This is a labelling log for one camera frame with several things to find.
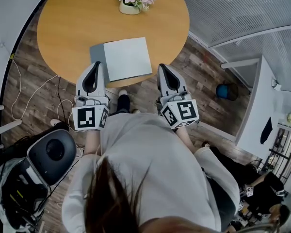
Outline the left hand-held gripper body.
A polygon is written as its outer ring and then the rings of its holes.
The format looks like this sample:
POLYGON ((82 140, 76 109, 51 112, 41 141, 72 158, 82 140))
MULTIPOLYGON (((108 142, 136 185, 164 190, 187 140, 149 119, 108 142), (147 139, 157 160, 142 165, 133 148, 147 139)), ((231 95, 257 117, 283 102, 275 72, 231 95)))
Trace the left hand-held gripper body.
POLYGON ((108 97, 76 96, 72 108, 74 128, 76 131, 104 129, 109 115, 108 97))

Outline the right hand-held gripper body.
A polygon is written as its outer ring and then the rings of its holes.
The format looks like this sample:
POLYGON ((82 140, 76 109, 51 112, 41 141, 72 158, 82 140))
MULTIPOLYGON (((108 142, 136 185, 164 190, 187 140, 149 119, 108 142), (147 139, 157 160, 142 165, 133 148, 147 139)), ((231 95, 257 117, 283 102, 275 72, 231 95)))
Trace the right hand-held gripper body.
POLYGON ((180 92, 159 98, 158 113, 171 129, 186 127, 199 121, 199 113, 195 99, 189 91, 180 92))

